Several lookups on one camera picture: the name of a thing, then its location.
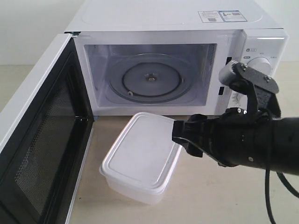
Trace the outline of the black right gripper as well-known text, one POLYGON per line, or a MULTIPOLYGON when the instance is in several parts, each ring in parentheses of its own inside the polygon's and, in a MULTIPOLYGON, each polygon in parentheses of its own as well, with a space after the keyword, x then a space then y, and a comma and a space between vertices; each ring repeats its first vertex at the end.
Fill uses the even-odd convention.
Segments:
POLYGON ((172 141, 193 157, 204 154, 223 167, 259 167, 255 151, 255 130, 259 112, 253 116, 240 108, 230 108, 209 118, 195 114, 188 120, 175 120, 172 141))

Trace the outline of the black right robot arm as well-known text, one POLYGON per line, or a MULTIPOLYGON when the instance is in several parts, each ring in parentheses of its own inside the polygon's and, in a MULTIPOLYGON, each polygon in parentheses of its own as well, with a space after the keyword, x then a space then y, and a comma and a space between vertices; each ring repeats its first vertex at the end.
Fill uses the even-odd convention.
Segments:
POLYGON ((209 118, 194 114, 175 120, 172 141, 194 157, 204 154, 222 167, 246 166, 299 174, 299 119, 274 118, 266 111, 250 115, 229 108, 209 118))

